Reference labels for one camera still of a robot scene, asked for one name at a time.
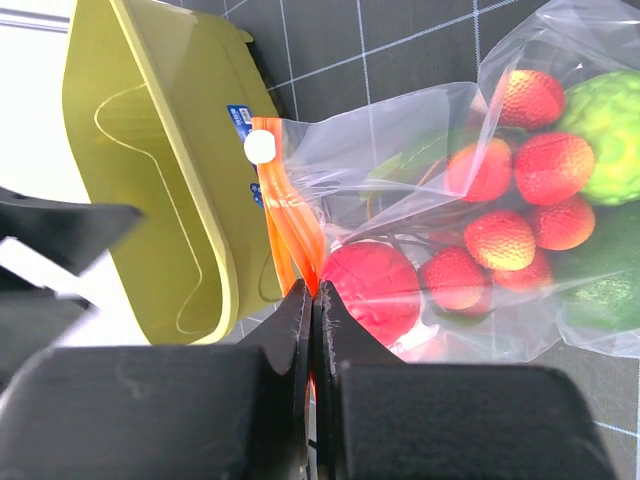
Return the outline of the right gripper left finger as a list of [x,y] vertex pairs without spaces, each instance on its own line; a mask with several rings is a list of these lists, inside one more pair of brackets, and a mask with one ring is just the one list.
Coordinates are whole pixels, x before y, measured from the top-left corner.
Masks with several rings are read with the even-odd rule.
[[53,348],[1,398],[5,479],[301,479],[312,297],[234,344]]

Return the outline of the clear zip top bag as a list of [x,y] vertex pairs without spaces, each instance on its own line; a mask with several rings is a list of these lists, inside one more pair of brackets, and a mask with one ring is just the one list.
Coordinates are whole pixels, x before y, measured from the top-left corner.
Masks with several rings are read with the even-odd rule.
[[278,280],[407,361],[639,354],[639,11],[550,1],[447,83],[244,142]]

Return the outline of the red lychee bunch with leaves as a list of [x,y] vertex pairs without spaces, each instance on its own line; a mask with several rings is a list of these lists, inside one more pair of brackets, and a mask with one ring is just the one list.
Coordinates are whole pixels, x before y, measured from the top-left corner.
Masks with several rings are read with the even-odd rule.
[[595,164],[580,136],[552,130],[566,90],[552,75],[516,69],[498,90],[497,124],[440,129],[375,167],[366,200],[392,184],[433,187],[450,212],[421,213],[433,255],[417,270],[440,309],[478,315],[494,287],[527,293],[553,280],[549,253],[587,240],[595,214],[581,190]]

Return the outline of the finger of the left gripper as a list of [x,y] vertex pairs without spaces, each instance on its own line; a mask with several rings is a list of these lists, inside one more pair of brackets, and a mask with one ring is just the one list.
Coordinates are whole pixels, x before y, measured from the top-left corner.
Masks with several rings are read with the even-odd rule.
[[16,239],[79,275],[131,231],[142,212],[125,204],[78,204],[1,190],[1,237]]

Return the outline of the light green bumpy fruit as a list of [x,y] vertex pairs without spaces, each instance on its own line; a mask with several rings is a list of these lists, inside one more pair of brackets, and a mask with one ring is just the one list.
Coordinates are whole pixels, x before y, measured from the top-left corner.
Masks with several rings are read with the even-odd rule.
[[639,73],[595,76],[566,91],[564,114],[553,129],[582,137],[594,170],[581,193],[595,205],[639,199]]

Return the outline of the dark green lime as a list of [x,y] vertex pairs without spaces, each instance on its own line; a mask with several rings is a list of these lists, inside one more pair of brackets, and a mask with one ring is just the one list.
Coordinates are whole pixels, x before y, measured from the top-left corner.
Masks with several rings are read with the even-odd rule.
[[609,332],[639,327],[639,204],[596,211],[581,245],[552,261],[565,321]]

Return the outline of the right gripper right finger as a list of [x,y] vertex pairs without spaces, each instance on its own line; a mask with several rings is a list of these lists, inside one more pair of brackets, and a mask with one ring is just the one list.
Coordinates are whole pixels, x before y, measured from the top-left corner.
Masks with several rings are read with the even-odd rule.
[[316,452],[322,479],[611,479],[579,389],[539,365],[411,364],[348,313],[314,301]]

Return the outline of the black grid mat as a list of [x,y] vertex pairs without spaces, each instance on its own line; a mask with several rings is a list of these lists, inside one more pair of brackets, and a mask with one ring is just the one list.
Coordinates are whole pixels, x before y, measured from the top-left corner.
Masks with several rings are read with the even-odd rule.
[[[254,38],[279,112],[319,121],[454,81],[537,8],[534,1],[200,1]],[[557,343],[539,362],[589,400],[617,475],[639,475],[639,364]]]

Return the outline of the olive green plastic basket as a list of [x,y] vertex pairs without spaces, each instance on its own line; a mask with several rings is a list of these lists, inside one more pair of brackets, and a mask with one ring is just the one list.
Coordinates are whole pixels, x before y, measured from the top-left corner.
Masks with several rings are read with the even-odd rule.
[[228,20],[161,1],[79,1],[62,85],[90,199],[143,221],[112,257],[152,344],[206,344],[280,299],[258,179],[243,151],[276,108]]

